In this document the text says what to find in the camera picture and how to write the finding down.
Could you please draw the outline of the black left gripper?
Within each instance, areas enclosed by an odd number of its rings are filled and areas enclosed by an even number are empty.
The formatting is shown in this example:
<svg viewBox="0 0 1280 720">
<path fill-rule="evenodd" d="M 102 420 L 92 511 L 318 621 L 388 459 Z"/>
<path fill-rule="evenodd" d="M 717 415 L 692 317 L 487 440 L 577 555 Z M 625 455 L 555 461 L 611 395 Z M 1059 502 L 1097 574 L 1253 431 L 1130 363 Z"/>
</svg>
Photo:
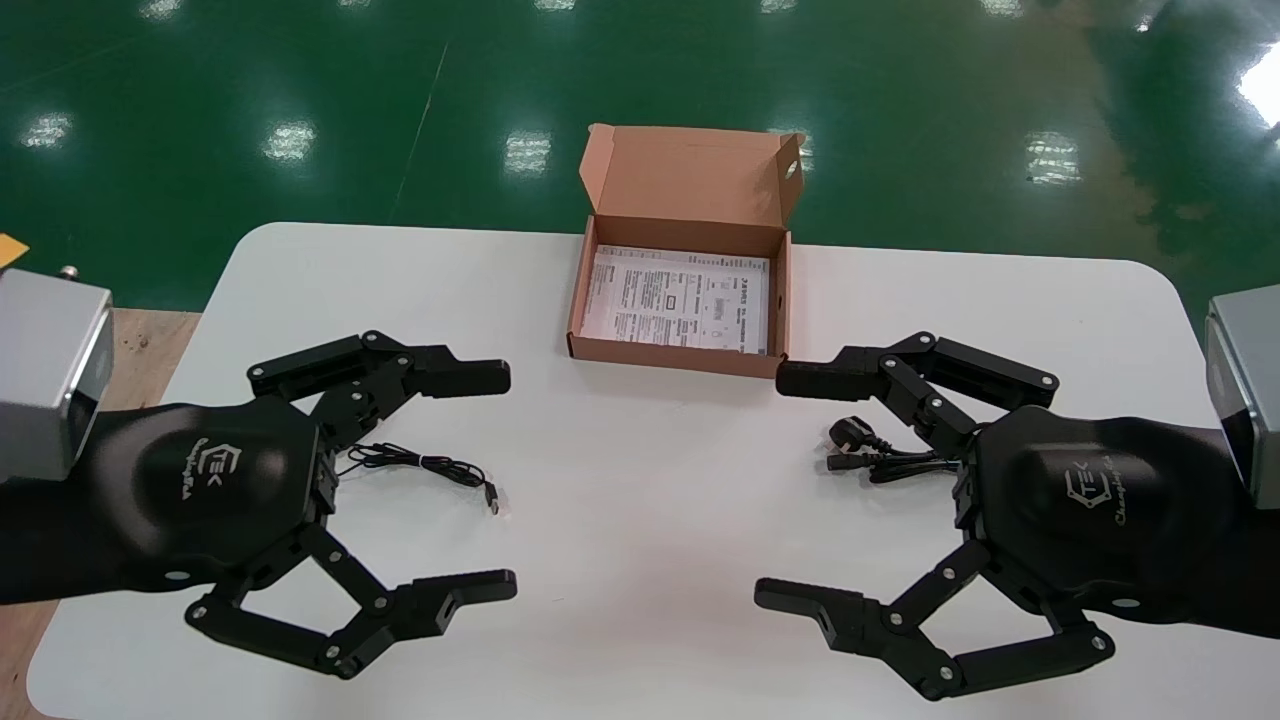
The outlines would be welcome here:
<svg viewBox="0 0 1280 720">
<path fill-rule="evenodd" d="M 463 606 L 517 594 L 507 569 L 390 589 L 320 524 L 332 510 L 328 448 L 361 443 L 419 396 L 504 395 L 506 361 L 465 361 L 444 345 L 408 346 L 369 331 L 259 363 L 248 382 L 255 396 L 285 401 L 170 404 L 96 419 L 95 509 L 120 547 L 118 589 L 215 583 L 188 607 L 189 626 L 232 648 L 343 680 L 393 644 L 443 635 Z M 312 396 L 310 416 L 289 404 Z M 358 606 L 340 629 L 324 634 L 242 607 L 248 593 L 306 559 Z"/>
</svg>

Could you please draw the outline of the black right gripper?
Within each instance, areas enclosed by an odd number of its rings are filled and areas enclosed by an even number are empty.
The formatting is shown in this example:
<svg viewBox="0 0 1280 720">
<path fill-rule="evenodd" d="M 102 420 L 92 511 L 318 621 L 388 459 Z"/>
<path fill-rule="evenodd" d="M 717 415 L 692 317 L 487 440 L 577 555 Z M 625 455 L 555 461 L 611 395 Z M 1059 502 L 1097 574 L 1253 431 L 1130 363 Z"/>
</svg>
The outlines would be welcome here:
<svg viewBox="0 0 1280 720">
<path fill-rule="evenodd" d="M 979 430 L 941 388 L 1012 413 Z M 888 603 L 777 578 L 756 580 L 755 603 L 813 619 L 832 651 L 879 660 L 928 701 L 1111 659 L 1114 641 L 1076 601 L 1190 612 L 1201 571 L 1242 511 L 1221 433 L 1060 416 L 1044 409 L 1057 388 L 1048 372 L 927 332 L 888 347 L 846 346 L 828 363 L 781 363 L 782 396 L 874 398 L 941 457 L 961 457 L 974 439 L 954 489 L 968 541 Z M 940 648 L 924 623 L 978 577 L 1043 616 L 1050 635 L 955 656 Z"/>
</svg>

